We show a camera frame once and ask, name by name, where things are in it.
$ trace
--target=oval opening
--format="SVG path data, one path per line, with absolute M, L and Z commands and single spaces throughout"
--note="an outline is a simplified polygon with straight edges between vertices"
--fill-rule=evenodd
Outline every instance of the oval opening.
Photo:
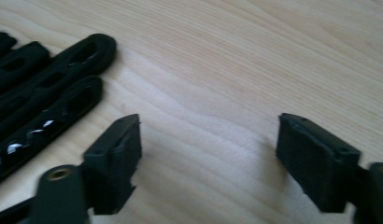
M 85 88 L 77 96 L 69 100 L 67 104 L 67 112 L 76 115 L 84 113 L 92 104 L 92 89 L 91 87 Z
M 12 72 L 12 71 L 15 71 L 15 70 L 21 68 L 24 63 L 25 63 L 25 60 L 23 58 L 18 58 L 18 59 L 15 59 L 9 63 L 6 63 L 5 65 L 3 65 L 0 68 L 7 71 L 7 72 Z
M 96 53 L 96 46 L 94 43 L 89 43 L 84 46 L 78 53 L 76 53 L 69 62 L 69 65 L 76 63 L 85 63 Z

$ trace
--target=light wood surface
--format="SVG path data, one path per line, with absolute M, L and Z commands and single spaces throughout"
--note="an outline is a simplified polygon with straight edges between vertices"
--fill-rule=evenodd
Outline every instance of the light wood surface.
M 118 41 L 103 101 L 0 185 L 0 210 L 137 113 L 135 193 L 99 223 L 350 223 L 323 215 L 275 157 L 282 112 L 383 161 L 383 0 L 0 1 L 0 30 L 52 55 Z

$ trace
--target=wooden table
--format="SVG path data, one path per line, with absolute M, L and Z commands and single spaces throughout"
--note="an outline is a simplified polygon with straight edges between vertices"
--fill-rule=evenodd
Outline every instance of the wooden table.
M 383 0 L 0 1 L 0 30 L 55 55 L 118 41 L 103 101 L 0 185 L 0 210 L 137 113 L 144 157 L 121 212 L 93 223 L 350 223 L 323 215 L 275 156 L 283 112 L 383 161 Z

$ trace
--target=black plastic part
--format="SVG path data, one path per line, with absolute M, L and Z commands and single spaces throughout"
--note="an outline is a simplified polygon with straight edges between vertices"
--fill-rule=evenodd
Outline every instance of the black plastic part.
M 33 224 L 89 223 L 84 186 L 76 166 L 58 166 L 40 177 L 30 219 Z
M 369 207 L 376 222 L 383 224 L 383 162 L 373 163 L 369 168 L 369 174 L 367 183 Z
M 0 141 L 56 101 L 68 86 L 108 68 L 115 52 L 112 37 L 90 35 L 58 54 L 28 81 L 0 95 Z
M 25 200 L 0 212 L 0 224 L 28 224 L 32 200 Z
M 361 152 L 308 119 L 279 120 L 279 160 L 321 212 L 344 212 Z
M 0 94 L 20 85 L 44 67 L 50 53 L 38 42 L 12 50 L 0 59 Z
M 92 76 L 110 66 L 115 52 L 112 37 L 95 34 L 49 62 L 37 42 L 0 59 L 0 181 L 100 101 L 102 81 Z
M 118 119 L 84 153 L 85 162 L 47 171 L 36 196 L 0 212 L 0 224 L 84 223 L 90 207 L 96 215 L 115 214 L 135 189 L 131 177 L 141 156 L 138 115 Z
M 10 51 L 17 40 L 6 33 L 0 32 L 0 58 Z
M 84 153 L 81 169 L 96 215 L 116 214 L 127 202 L 141 153 L 138 115 L 116 120 Z
M 0 144 L 0 181 L 12 174 L 101 100 L 102 80 L 85 77 Z

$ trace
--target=wood grain surface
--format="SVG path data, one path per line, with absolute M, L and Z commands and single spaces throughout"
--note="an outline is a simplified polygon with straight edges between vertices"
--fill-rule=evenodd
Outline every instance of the wood grain surface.
M 118 42 L 103 101 L 0 185 L 0 211 L 137 113 L 137 189 L 99 223 L 351 223 L 322 214 L 275 156 L 283 112 L 383 161 L 383 0 L 0 1 L 0 30 L 55 55 Z

